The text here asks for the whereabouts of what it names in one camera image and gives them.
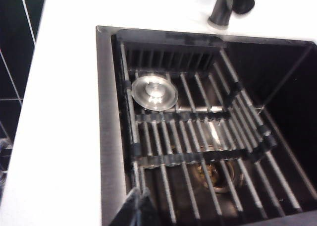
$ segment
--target faucet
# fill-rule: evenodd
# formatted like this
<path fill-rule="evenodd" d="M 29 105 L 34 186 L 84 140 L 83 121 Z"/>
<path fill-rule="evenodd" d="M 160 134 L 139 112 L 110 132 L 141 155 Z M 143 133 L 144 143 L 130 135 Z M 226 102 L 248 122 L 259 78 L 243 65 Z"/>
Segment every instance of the faucet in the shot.
<path fill-rule="evenodd" d="M 245 14 L 254 7 L 254 0 L 217 0 L 208 21 L 211 26 L 226 29 L 232 11 Z"/>

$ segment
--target white countertop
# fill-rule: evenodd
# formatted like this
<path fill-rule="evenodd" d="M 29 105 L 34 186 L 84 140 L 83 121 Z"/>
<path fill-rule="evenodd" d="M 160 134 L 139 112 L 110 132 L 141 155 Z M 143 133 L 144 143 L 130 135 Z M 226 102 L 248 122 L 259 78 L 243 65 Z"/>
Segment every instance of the white countertop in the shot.
<path fill-rule="evenodd" d="M 229 28 L 215 0 L 46 0 L 23 101 L 1 226 L 99 226 L 95 26 L 317 40 L 317 0 L 256 0 Z"/>

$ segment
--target dish rack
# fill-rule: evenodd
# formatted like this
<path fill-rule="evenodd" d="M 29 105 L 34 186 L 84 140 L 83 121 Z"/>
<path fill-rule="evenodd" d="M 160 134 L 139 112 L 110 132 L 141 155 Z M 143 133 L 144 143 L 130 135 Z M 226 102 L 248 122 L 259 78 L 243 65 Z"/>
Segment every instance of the dish rack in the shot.
<path fill-rule="evenodd" d="M 168 214 L 154 201 L 166 224 L 185 224 L 182 214 L 178 213 L 174 196 L 178 193 L 169 174 L 173 168 L 180 169 L 193 222 L 197 224 L 209 222 L 204 219 L 208 210 L 213 211 L 211 215 L 214 214 L 221 225 L 240 225 L 304 211 L 272 153 L 281 146 L 253 105 L 225 47 L 181 49 L 155 44 L 136 48 L 135 44 L 121 42 L 118 52 L 119 80 L 129 126 L 126 151 L 131 164 L 131 187 L 138 187 L 141 192 L 149 187 L 153 195 L 159 191 L 165 201 L 161 208 Z M 178 89 L 179 100 L 175 107 L 153 112 L 133 101 L 131 83 L 153 73 L 164 75 Z M 228 163 L 234 163 L 243 176 L 246 190 L 242 193 Z M 215 191 L 209 172 L 212 164 L 219 165 L 224 177 L 228 188 L 226 200 L 229 199 L 234 208 L 229 210 L 232 215 L 226 212 L 228 208 L 222 203 L 222 195 Z M 210 195 L 203 200 L 209 201 L 207 210 L 202 210 L 202 200 L 197 199 L 191 166 L 199 166 L 204 176 L 205 189 Z M 148 186 L 150 171 L 160 175 L 162 187 L 159 189 Z M 316 193 L 305 176 L 300 180 L 308 185 L 312 195 Z"/>

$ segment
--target wall tile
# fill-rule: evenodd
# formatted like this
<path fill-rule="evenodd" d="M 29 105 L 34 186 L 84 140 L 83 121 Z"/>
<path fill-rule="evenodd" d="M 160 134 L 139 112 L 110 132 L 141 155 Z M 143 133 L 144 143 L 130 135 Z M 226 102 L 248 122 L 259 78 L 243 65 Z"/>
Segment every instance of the wall tile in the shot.
<path fill-rule="evenodd" d="M 22 0 L 0 0 L 0 47 L 23 97 L 34 45 Z"/>
<path fill-rule="evenodd" d="M 39 29 L 44 0 L 25 0 L 25 3 L 29 12 L 34 36 L 36 38 Z"/>
<path fill-rule="evenodd" d="M 0 99 L 16 99 L 12 82 L 0 57 Z"/>
<path fill-rule="evenodd" d="M 13 141 L 19 122 L 21 105 L 19 101 L 0 101 L 0 119 Z"/>

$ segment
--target sink basin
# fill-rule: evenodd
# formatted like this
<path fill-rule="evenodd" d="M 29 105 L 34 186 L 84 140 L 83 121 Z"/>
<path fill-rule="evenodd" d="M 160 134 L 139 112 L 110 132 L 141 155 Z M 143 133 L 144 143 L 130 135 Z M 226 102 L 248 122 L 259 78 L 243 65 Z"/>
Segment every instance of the sink basin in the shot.
<path fill-rule="evenodd" d="M 103 225 L 132 187 L 150 190 L 162 225 L 243 225 L 317 208 L 315 125 L 299 129 L 297 119 L 316 99 L 292 99 L 295 86 L 308 88 L 315 44 L 98 26 L 97 51 Z M 177 88 L 175 106 L 133 100 L 131 83 L 149 74 Z"/>

